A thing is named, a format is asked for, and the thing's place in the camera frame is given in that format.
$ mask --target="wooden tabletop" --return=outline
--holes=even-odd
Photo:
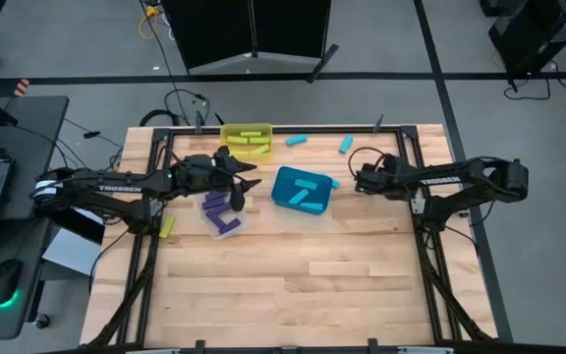
[[[451,162],[441,125],[418,130],[426,164]],[[145,172],[151,135],[152,128],[129,130],[120,170]],[[350,151],[374,147],[398,154],[392,134],[354,136]],[[169,204],[165,214],[177,221],[160,242],[146,348],[191,348],[198,339],[207,347],[358,346],[369,338],[380,345],[433,342],[408,205],[354,191],[350,152],[338,152],[342,135],[309,135],[305,144],[286,147],[289,137],[275,135],[271,160],[243,174],[263,182],[247,193],[247,225],[240,234],[213,240],[194,197]],[[174,151],[180,157],[212,154],[218,143],[217,136],[181,136]],[[353,165],[376,159],[376,152],[361,151]],[[325,173],[340,182],[323,215],[272,202],[280,166]],[[457,186],[432,189],[437,195],[456,191]],[[466,218],[454,216],[447,224],[470,235]],[[102,246],[125,229],[124,224],[108,227]],[[455,296],[484,331],[496,335],[473,244],[451,231],[441,238]],[[99,333],[122,301],[132,245],[133,237],[126,236],[99,261],[82,343]],[[436,298],[443,332],[449,333]],[[131,315],[131,340],[138,313]]]

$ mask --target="yellow container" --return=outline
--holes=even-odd
[[[270,138],[272,140],[272,125],[265,123],[253,123],[253,124],[225,124],[220,130],[220,145],[228,146],[231,150],[231,155],[233,151],[236,151],[235,158],[242,161],[250,160],[263,160],[268,159],[272,156],[274,145],[270,144],[270,150],[264,153],[251,153],[257,148],[263,146],[263,144],[233,144],[228,142],[228,137],[241,137],[243,132],[261,132],[261,138]]]

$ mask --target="black desk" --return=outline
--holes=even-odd
[[[0,105],[7,101],[7,98],[0,98]],[[55,140],[68,102],[65,96],[24,97],[15,99],[8,110],[19,120],[19,126]],[[24,211],[29,216],[31,201],[28,194],[33,189],[33,178],[47,169],[54,148],[46,140],[14,128],[0,128],[0,146],[17,161],[9,188],[11,200],[2,212],[3,216],[13,217],[0,220],[0,262],[17,253],[17,259],[24,263],[17,298],[9,307],[0,308],[0,339],[11,339],[21,332],[30,304],[37,305],[32,298],[38,284],[40,260],[52,234],[49,220],[23,218],[24,214],[18,210],[27,206]]]

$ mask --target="blue bin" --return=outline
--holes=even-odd
[[[317,185],[315,191],[310,191],[310,194],[303,199],[303,203],[322,204],[324,205],[322,210],[315,210],[303,207],[301,204],[293,205],[290,203],[290,200],[303,190],[302,187],[295,186],[297,179],[314,182]],[[320,215],[324,213],[329,205],[332,184],[331,177],[302,171],[296,168],[281,167],[276,175],[271,197],[278,206]]]

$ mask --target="yellow cable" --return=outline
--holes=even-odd
[[[159,12],[158,10],[154,9],[151,6],[147,7],[147,12],[146,15],[143,17],[143,19],[141,19],[141,22],[139,22],[139,34],[147,39],[153,39],[154,38],[154,34],[151,34],[150,36],[145,35],[145,33],[143,33],[143,23],[147,22],[147,18],[151,18],[154,17],[154,30],[156,30],[156,25],[158,25],[158,16],[159,16]]]

